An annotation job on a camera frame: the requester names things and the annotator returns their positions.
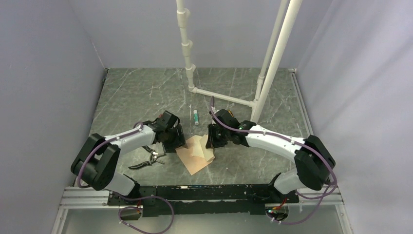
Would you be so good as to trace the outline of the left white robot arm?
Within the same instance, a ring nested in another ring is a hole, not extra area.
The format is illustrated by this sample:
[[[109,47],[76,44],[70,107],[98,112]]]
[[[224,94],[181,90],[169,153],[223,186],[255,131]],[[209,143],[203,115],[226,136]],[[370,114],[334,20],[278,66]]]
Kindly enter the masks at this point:
[[[186,145],[178,116],[164,111],[155,120],[137,122],[125,132],[90,135],[71,164],[77,186],[108,190],[125,203],[135,204],[141,197],[141,186],[133,178],[116,172],[118,160],[124,154],[156,143],[162,144],[164,153],[175,153]]]

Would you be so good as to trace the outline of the green white glue stick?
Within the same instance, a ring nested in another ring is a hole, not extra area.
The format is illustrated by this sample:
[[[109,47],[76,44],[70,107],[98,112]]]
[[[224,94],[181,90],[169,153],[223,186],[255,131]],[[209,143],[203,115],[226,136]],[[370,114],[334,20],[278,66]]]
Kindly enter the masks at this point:
[[[194,117],[194,124],[199,125],[199,116],[198,116],[198,111],[197,110],[193,111],[193,117]]]

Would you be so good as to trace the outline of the tan paper letter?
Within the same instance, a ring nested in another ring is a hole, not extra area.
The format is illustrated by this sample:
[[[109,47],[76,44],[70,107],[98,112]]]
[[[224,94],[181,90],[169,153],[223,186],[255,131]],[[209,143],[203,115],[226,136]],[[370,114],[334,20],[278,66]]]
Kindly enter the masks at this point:
[[[208,135],[203,135],[200,138],[200,145],[201,145],[201,153],[202,157],[207,161],[207,162],[212,162],[215,158],[214,155],[214,150],[212,148],[209,148],[207,146],[208,143]]]

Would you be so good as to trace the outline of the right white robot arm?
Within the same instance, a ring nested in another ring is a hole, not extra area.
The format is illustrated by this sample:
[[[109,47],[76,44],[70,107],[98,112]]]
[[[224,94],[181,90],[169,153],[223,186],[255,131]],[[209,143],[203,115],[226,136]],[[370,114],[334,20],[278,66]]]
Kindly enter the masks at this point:
[[[275,153],[294,163],[293,169],[277,174],[269,182],[272,201],[281,202],[289,192],[298,189],[320,191],[332,176],[335,160],[317,136],[302,138],[276,133],[248,120],[239,122],[226,109],[209,113],[213,123],[208,126],[206,148],[220,148],[232,142]]]

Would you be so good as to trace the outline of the tan envelope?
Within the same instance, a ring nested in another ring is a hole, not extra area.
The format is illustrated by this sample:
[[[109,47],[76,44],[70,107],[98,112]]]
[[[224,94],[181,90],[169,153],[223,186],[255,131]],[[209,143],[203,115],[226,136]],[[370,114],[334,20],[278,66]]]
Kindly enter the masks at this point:
[[[180,160],[190,173],[194,175],[199,172],[201,169],[209,165],[211,162],[207,162],[201,153],[200,138],[202,136],[192,136],[186,140],[187,147],[180,147],[176,149],[176,153],[179,156]]]

